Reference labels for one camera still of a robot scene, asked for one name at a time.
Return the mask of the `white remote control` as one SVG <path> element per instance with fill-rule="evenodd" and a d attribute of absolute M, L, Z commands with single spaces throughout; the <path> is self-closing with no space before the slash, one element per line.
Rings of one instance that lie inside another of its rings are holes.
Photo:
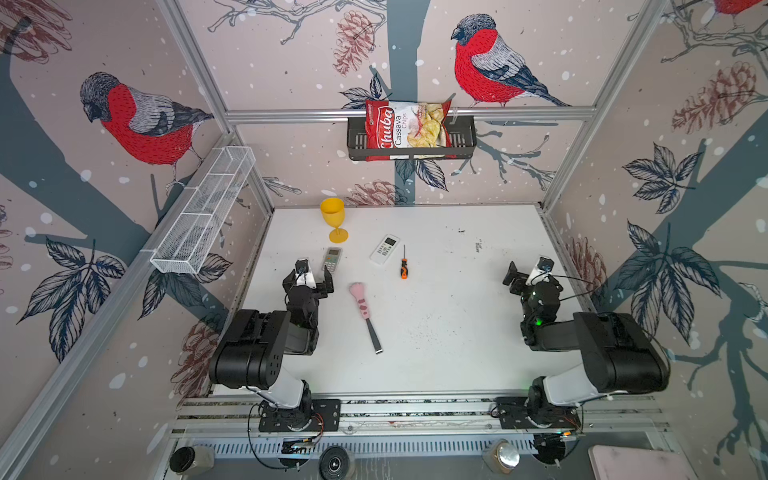
<path fill-rule="evenodd" d="M 369 256 L 369 259 L 376 265 L 384 265 L 395 253 L 395 250 L 399 244 L 400 239 L 398 237 L 394 235 L 385 235 L 374 248 L 373 252 Z"/>

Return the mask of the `orange black screwdriver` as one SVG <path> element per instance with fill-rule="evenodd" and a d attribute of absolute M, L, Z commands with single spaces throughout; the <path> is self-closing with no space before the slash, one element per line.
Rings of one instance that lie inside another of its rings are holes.
<path fill-rule="evenodd" d="M 401 264 L 400 264 L 400 276 L 403 280 L 406 280 L 409 276 L 406 246 L 403 246 L 403 258 L 401 259 Z"/>

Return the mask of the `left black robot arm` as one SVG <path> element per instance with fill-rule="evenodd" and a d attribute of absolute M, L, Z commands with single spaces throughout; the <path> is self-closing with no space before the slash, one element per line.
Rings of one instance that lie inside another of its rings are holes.
<path fill-rule="evenodd" d="M 310 356 L 319 340 L 319 303 L 334 292 L 331 273 L 311 282 L 297 263 L 283 280 L 286 306 L 260 312 L 239 310 L 219 341 L 209 364 L 209 379 L 229 389 L 244 389 L 261 399 L 258 431 L 335 432 L 340 401 L 312 396 L 309 383 L 282 366 L 286 355 Z"/>

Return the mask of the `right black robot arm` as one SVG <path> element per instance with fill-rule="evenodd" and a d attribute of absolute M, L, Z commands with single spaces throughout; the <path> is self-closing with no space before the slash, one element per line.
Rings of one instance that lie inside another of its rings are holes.
<path fill-rule="evenodd" d="M 504 429 L 582 427 L 578 408 L 608 395 L 642 395 L 667 388 L 670 367 L 629 314 L 576 312 L 559 321 L 563 291 L 554 262 L 541 257 L 529 274 L 510 263 L 502 281 L 520 298 L 523 341 L 534 352 L 580 354 L 581 362 L 533 380 L 522 396 L 499 397 L 492 414 Z"/>

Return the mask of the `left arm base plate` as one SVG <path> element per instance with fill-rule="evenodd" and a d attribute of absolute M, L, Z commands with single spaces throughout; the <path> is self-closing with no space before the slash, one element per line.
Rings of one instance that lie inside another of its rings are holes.
<path fill-rule="evenodd" d="M 266 401 L 259 405 L 258 431 L 264 433 L 316 434 L 336 432 L 339 428 L 341 401 L 315 399 L 294 409 L 277 408 Z"/>

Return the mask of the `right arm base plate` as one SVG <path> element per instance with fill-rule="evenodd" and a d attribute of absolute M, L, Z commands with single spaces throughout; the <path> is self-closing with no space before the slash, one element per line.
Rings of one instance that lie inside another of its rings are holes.
<path fill-rule="evenodd" d="M 576 407 L 555 406 L 547 402 L 535 406 L 527 397 L 497 397 L 490 414 L 499 420 L 504 430 L 582 428 Z"/>

